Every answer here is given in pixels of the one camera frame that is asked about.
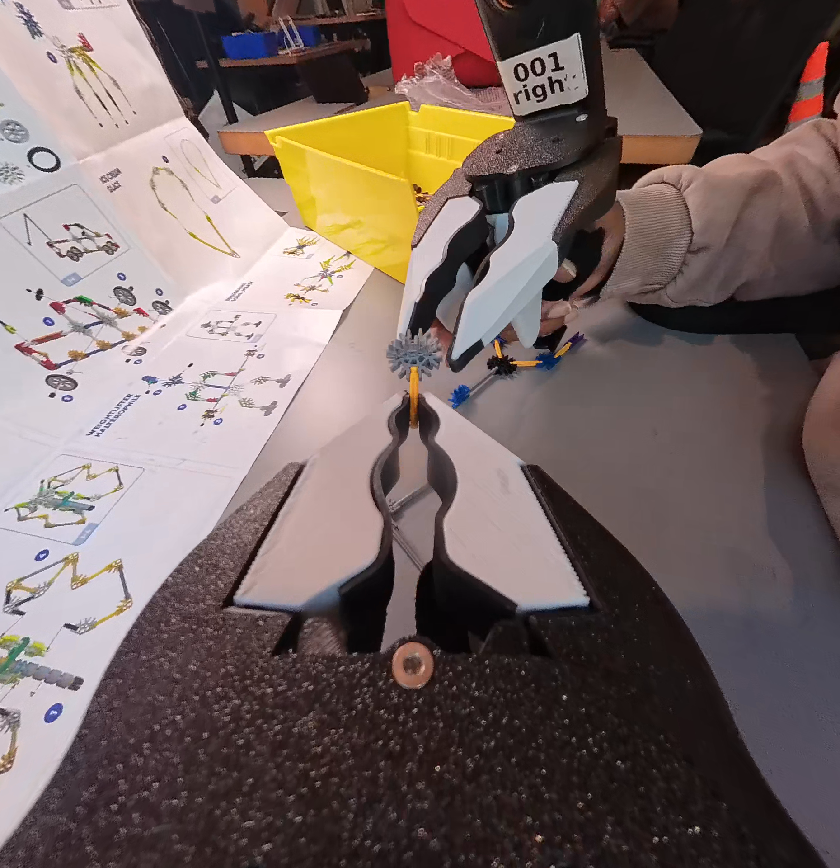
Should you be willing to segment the person's right hand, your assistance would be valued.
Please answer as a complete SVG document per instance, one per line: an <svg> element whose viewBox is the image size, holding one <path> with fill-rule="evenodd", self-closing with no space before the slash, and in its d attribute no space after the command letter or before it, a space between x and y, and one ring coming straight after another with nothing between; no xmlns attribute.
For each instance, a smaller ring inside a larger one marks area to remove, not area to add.
<svg viewBox="0 0 840 868"><path fill-rule="evenodd" d="M611 276L624 243L625 217L619 201L593 225L591 233L601 234L601 249L598 265L588 274L569 298L542 300L539 338L559 330L574 318L580 307L593 303L601 293L602 286Z"/></svg>

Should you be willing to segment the grey connector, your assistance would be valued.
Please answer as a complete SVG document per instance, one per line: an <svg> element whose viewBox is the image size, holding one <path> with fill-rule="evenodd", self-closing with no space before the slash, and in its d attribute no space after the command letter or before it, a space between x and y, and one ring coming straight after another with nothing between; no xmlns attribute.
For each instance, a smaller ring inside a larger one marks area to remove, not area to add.
<svg viewBox="0 0 840 868"><path fill-rule="evenodd" d="M433 376L441 366L442 347L435 335L422 330L405 331L393 340L386 351L389 371L407 381L409 397L409 426L418 427L421 383Z"/></svg>

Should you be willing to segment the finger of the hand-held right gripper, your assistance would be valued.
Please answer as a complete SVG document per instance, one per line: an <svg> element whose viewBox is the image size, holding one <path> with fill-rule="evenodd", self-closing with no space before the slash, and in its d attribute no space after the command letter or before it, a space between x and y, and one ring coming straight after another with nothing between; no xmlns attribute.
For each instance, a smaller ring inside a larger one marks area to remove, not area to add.
<svg viewBox="0 0 840 868"><path fill-rule="evenodd" d="M448 199L414 243L404 286L396 337L406 341L429 333L440 304L459 312L461 300L486 268L493 236L488 213L473 196Z"/></svg>
<svg viewBox="0 0 840 868"><path fill-rule="evenodd" d="M555 181L513 205L506 236L461 304L447 353L453 371L461 371L507 326L524 346L536 342L543 290L563 258L558 251L558 225L577 190L575 179Z"/></svg>

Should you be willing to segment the white toy instruction sheet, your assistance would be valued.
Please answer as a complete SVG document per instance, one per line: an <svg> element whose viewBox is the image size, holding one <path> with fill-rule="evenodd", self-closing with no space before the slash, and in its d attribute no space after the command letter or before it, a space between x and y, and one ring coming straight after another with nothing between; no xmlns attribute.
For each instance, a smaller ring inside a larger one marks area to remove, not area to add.
<svg viewBox="0 0 840 868"><path fill-rule="evenodd" d="M0 849L372 272L219 159L129 2L0 2Z"/></svg>

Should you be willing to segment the person's torso in beige sweater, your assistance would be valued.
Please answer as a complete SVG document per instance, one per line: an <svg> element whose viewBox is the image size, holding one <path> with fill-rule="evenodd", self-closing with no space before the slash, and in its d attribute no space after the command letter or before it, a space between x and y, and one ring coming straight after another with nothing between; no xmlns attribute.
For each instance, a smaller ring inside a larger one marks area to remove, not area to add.
<svg viewBox="0 0 840 868"><path fill-rule="evenodd" d="M811 482L840 543L840 351L828 361L808 404L802 448Z"/></svg>

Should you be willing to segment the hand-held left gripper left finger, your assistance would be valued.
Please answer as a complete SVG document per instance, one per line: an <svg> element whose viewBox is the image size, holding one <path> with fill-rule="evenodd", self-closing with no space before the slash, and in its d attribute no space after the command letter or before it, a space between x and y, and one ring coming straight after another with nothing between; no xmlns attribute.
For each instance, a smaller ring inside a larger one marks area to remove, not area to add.
<svg viewBox="0 0 840 868"><path fill-rule="evenodd" d="M410 400L397 393L314 453L239 575L235 609L288 614L336 629L349 653L382 645L394 586L388 493Z"/></svg>

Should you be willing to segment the blue plastic bin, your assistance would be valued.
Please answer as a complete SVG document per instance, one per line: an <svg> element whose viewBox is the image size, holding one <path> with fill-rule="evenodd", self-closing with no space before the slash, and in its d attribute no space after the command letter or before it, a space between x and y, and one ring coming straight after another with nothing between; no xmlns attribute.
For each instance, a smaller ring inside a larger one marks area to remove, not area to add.
<svg viewBox="0 0 840 868"><path fill-rule="evenodd" d="M245 31L220 37L226 58L258 60L316 48L323 41L317 26L289 26L287 30Z"/></svg>

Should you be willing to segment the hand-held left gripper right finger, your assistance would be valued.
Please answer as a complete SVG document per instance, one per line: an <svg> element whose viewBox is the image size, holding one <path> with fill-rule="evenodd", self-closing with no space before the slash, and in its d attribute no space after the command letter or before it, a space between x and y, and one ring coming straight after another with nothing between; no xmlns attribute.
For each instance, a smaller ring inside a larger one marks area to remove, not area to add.
<svg viewBox="0 0 840 868"><path fill-rule="evenodd" d="M417 402L427 481L439 498L417 588L417 632L471 653L498 627L591 612L591 597L528 465L435 396Z"/></svg>

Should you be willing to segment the clear plastic bag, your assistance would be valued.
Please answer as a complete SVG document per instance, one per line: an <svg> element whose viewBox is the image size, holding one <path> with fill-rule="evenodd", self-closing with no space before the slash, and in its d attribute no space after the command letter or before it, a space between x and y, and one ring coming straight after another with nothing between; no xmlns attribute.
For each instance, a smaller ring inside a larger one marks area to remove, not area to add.
<svg viewBox="0 0 840 868"><path fill-rule="evenodd" d="M511 116L501 86L465 85L456 76L452 57L440 53L423 62L394 84L394 92L414 111L424 105Z"/></svg>

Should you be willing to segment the red plastic bin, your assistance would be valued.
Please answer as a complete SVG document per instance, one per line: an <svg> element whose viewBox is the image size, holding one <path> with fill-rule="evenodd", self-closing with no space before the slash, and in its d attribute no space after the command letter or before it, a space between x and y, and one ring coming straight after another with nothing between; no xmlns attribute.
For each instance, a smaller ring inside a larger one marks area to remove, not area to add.
<svg viewBox="0 0 840 868"><path fill-rule="evenodd" d="M416 64L450 57L457 80L469 88L501 85L501 77L474 1L386 1L395 81Z"/></svg>

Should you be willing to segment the yellow plastic bin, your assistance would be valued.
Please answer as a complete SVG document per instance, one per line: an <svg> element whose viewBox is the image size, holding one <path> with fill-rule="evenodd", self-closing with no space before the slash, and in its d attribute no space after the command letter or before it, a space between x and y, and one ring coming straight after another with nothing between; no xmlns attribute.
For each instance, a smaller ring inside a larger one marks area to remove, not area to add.
<svg viewBox="0 0 840 868"><path fill-rule="evenodd" d="M399 102L268 130L306 226L403 283L421 207L512 117Z"/></svg>

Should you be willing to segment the person's right forearm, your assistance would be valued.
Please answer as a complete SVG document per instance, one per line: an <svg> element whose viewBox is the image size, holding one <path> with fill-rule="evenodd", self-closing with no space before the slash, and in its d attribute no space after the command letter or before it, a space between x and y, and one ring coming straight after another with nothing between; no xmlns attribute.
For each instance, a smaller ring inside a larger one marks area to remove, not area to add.
<svg viewBox="0 0 840 868"><path fill-rule="evenodd" d="M601 298L710 307L840 287L840 92L835 112L620 191L624 237Z"/></svg>

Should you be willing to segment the wooden workbench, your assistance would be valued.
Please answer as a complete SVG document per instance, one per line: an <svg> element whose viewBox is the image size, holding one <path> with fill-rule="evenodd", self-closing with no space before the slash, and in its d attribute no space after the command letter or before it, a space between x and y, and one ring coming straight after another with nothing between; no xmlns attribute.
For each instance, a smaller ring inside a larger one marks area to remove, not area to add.
<svg viewBox="0 0 840 868"><path fill-rule="evenodd" d="M226 95L256 116L310 98L313 103L357 106L368 103L369 92L353 61L353 40L321 42L311 49L258 60L230 60L224 56L210 70L197 62L219 95Z"/></svg>

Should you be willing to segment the multicolour rod and connector assembly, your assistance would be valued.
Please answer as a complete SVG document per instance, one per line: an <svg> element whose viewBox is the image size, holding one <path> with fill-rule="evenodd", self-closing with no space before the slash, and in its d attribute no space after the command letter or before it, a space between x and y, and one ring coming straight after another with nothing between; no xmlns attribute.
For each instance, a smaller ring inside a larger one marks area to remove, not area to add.
<svg viewBox="0 0 840 868"><path fill-rule="evenodd" d="M473 385L456 386L447 399L447 403L452 409L456 410L493 382L515 378L521 371L550 371L567 353L583 345L587 341L587 336L576 331L572 335L565 335L562 344L555 343L554 335L550 335L549 339L549 347L541 349L534 359L523 360L507 355L506 348L508 341L502 336L496 337L493 340L493 354L487 360L488 373ZM397 523L397 519L408 507L423 499L430 491L430 484L424 483L400 498L394 500L390 497L387 502L389 516L393 523L394 541L418 572L423 571L426 560L413 547L408 538L405 537Z"/></svg>

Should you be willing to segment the orange reflective vest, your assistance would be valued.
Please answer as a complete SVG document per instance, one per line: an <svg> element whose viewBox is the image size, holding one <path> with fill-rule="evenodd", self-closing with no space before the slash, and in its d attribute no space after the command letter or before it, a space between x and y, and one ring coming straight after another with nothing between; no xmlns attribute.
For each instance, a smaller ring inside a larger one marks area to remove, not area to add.
<svg viewBox="0 0 840 868"><path fill-rule="evenodd" d="M822 117L828 50L829 41L824 40L810 54L788 114L784 134Z"/></svg>

